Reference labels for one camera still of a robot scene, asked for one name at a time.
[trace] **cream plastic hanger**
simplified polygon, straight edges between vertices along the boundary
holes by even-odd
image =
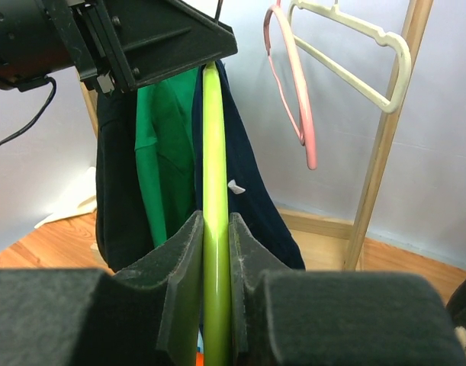
[[[355,18],[351,15],[339,11],[338,0],[334,1],[332,7],[314,4],[310,1],[292,0],[288,7],[288,23],[292,24],[292,12],[294,7],[299,9],[306,9],[313,13],[319,14],[325,18],[344,24],[351,29],[365,34],[373,38],[379,46],[389,46],[395,50],[399,65],[399,75],[392,94],[391,100],[385,98],[378,91],[373,89],[370,85],[363,82],[358,77],[354,76],[350,71],[330,59],[328,56],[316,50],[310,44],[294,35],[295,43],[304,51],[309,53],[312,57],[320,61],[324,66],[340,76],[343,80],[348,82],[353,88],[362,93],[366,98],[373,101],[383,112],[394,113],[402,103],[403,97],[409,86],[411,69],[411,57],[409,47],[406,41],[399,35],[393,32],[385,32],[381,27]]]

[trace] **black cylinder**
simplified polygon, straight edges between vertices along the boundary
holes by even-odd
[[[71,65],[40,0],[0,0],[0,89]]]

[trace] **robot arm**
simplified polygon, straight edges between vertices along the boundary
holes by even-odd
[[[181,0],[0,0],[0,89],[70,66],[104,93],[159,82],[237,52],[219,9],[214,20]]]

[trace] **green garment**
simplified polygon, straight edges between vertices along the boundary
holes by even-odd
[[[197,69],[138,90],[136,164],[155,247],[195,210],[191,109]]]

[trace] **wooden floor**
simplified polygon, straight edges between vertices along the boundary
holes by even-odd
[[[95,215],[48,223],[0,253],[0,268],[87,268],[100,263],[90,249],[95,241]],[[345,241],[292,232],[307,269],[338,269]],[[466,278],[466,271],[382,242],[367,239],[360,267],[366,271],[408,271],[425,277],[447,301]]]

